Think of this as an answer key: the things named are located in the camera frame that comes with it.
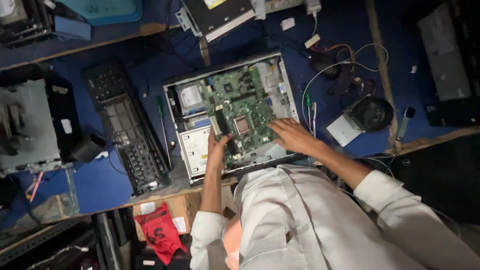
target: red bag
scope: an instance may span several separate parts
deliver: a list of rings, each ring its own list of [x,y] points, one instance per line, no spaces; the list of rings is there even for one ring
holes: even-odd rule
[[[135,220],[142,227],[147,244],[165,265],[170,263],[177,249],[187,252],[187,247],[180,242],[179,232],[173,225],[165,202],[152,213],[135,217]]]

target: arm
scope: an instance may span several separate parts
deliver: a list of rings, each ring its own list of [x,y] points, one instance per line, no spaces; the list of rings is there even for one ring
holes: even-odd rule
[[[228,269],[225,263],[227,252],[222,242],[226,220],[222,216],[221,175],[225,166],[225,144],[230,139],[231,134],[216,142],[214,132],[210,130],[202,202],[191,232],[190,268],[193,270]]]
[[[403,183],[335,152],[293,119],[277,119],[269,126],[280,135],[281,146],[315,157],[340,176],[378,213],[385,239],[417,262],[429,269],[480,269],[480,258]]]
[[[372,171],[313,138],[292,118],[273,120],[268,126],[280,135],[281,139],[276,142],[283,148],[314,157],[340,176],[353,190]]]

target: shirt sleeve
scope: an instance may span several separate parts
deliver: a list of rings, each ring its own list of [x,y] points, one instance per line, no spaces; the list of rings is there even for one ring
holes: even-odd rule
[[[225,259],[222,234],[227,221],[222,215],[211,212],[197,212],[192,231],[192,270],[228,269]]]
[[[480,258],[402,185],[372,171],[354,191],[378,213],[385,239],[429,269],[480,269]]]

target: screwdriver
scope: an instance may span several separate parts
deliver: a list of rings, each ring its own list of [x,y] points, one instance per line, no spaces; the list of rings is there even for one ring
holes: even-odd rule
[[[165,134],[165,126],[163,125],[162,96],[156,97],[156,107],[158,108],[158,115],[160,116],[160,121],[162,121],[163,137],[165,138],[165,148],[167,150],[168,164],[170,165],[170,168],[172,168],[172,163],[170,161],[170,153],[168,151],[167,135]]]
[[[312,103],[310,101],[310,93],[305,94],[305,97],[307,99],[307,108],[308,108],[308,129],[310,130],[310,133],[312,133],[312,121],[310,119],[310,108],[312,107]]]

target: motherboard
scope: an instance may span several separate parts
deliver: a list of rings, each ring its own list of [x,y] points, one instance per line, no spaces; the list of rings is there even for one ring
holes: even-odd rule
[[[195,84],[216,139],[233,133],[226,146],[227,167],[231,168],[243,155],[276,138],[276,133],[266,126],[275,115],[257,67],[244,66]]]

